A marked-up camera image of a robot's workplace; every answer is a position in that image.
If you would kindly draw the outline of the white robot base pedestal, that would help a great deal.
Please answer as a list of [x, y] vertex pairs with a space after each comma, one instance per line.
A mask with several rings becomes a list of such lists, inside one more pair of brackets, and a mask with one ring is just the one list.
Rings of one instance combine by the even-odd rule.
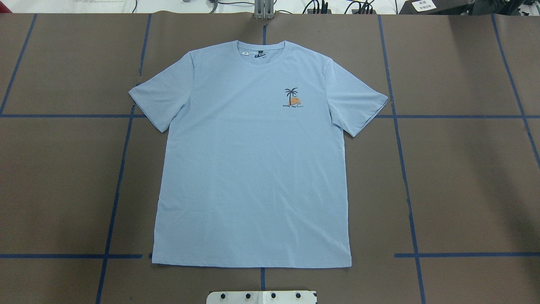
[[318, 297], [310, 290], [261, 290], [211, 292], [207, 304], [316, 304]]

